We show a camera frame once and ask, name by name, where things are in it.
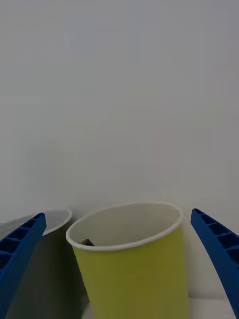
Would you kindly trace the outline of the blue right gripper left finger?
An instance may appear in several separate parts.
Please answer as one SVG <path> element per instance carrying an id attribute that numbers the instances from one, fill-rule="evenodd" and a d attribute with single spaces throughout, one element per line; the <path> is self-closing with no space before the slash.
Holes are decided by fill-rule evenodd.
<path id="1" fill-rule="evenodd" d="M 0 317 L 5 318 L 35 246 L 46 229 L 43 212 L 0 241 Z"/>

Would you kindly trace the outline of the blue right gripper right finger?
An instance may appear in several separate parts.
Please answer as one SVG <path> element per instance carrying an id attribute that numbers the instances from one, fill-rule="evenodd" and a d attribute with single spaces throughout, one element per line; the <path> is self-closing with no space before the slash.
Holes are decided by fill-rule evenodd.
<path id="1" fill-rule="evenodd" d="M 198 209 L 192 210 L 191 225 L 206 249 L 238 318 L 239 236 Z"/>

